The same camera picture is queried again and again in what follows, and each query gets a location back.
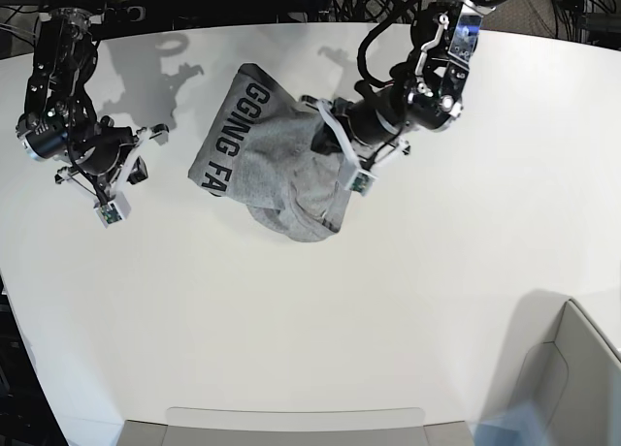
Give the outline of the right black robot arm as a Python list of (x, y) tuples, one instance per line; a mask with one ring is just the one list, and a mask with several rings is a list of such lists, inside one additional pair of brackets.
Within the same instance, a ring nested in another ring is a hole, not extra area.
[(32, 74), (16, 126), (21, 145), (37, 161), (64, 164), (54, 177), (57, 184), (81, 175), (95, 190), (108, 193), (123, 172), (132, 185), (146, 180), (147, 166), (137, 149), (144, 140), (165, 143), (168, 127), (134, 131), (97, 114), (86, 84), (98, 63), (99, 43), (90, 27), (101, 17), (61, 7), (40, 13), (40, 18)]

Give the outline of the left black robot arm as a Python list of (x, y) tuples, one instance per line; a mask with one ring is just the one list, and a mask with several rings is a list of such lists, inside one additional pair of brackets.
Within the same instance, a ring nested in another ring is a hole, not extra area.
[[(357, 102), (337, 99), (332, 114), (358, 148), (364, 167), (407, 132), (441, 130), (459, 117), (481, 23), (504, 0), (405, 0), (363, 39), (356, 55)], [(412, 49), (386, 80), (368, 67), (370, 45), (399, 20), (409, 22)]]

